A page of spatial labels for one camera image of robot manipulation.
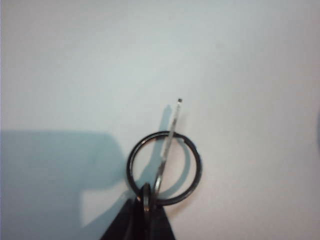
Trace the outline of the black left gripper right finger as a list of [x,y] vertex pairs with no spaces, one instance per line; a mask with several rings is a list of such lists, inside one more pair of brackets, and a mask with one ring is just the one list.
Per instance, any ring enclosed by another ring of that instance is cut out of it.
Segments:
[[151,204],[150,240],[175,240],[176,237],[163,206]]

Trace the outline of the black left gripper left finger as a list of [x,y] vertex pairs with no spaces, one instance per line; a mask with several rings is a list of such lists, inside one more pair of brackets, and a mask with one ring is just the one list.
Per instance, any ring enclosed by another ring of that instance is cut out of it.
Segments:
[[147,199],[128,199],[101,240],[146,240]]

